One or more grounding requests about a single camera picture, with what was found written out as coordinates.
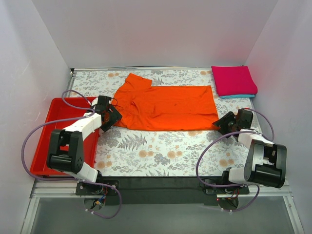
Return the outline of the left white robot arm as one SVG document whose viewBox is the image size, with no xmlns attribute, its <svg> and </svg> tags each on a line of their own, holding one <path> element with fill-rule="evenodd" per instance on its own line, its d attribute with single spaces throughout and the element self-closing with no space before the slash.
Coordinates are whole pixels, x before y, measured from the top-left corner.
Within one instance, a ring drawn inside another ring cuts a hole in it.
<svg viewBox="0 0 312 234">
<path fill-rule="evenodd" d="M 87 189 L 93 195 L 103 191 L 98 179 L 99 171 L 84 161 L 84 140 L 96 130 L 108 131 L 121 120 L 122 115 L 113 105 L 113 97 L 98 96 L 86 109 L 86 113 L 73 124 L 51 132 L 46 165 L 82 181 L 88 181 Z"/>
</svg>

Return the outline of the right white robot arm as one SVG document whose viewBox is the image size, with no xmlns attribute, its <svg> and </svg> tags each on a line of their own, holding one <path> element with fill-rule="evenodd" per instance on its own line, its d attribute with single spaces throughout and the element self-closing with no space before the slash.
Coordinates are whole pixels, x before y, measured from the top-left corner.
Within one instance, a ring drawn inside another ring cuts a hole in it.
<svg viewBox="0 0 312 234">
<path fill-rule="evenodd" d="M 256 112 L 243 108 L 213 122 L 222 135 L 229 138 L 229 133 L 235 133 L 234 138 L 248 149 L 244 167 L 227 168 L 222 173 L 220 187 L 227 194 L 237 190 L 239 184 L 281 188 L 285 183 L 287 148 L 251 128 Z"/>
</svg>

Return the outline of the orange t shirt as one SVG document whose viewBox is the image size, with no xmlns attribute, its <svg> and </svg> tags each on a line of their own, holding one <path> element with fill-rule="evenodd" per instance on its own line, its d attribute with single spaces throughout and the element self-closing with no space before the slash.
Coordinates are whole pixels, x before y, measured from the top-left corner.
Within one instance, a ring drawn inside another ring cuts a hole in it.
<svg viewBox="0 0 312 234">
<path fill-rule="evenodd" d="M 153 86 L 129 74 L 116 91 L 117 126 L 143 131 L 217 130 L 219 117 L 210 86 Z"/>
</svg>

